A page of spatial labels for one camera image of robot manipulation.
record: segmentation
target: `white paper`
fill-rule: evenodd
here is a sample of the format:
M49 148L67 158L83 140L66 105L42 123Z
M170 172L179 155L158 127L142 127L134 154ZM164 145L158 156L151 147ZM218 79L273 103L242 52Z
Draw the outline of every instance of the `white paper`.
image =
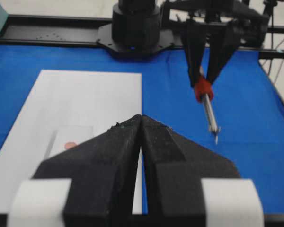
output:
M141 112L141 74L41 71L0 151L0 213L49 154L61 126L92 126L97 136Z

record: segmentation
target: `blue tablecloth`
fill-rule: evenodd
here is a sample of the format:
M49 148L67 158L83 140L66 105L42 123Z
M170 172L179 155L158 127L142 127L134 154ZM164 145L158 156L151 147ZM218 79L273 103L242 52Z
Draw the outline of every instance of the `blue tablecloth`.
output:
M208 64L206 50L203 67ZM102 49L0 46L0 148L40 70L142 73L142 111L174 131L231 159L253 179L265 213L284 213L284 107L258 64L239 51L215 82L219 143L190 88L183 51L147 60L115 60Z

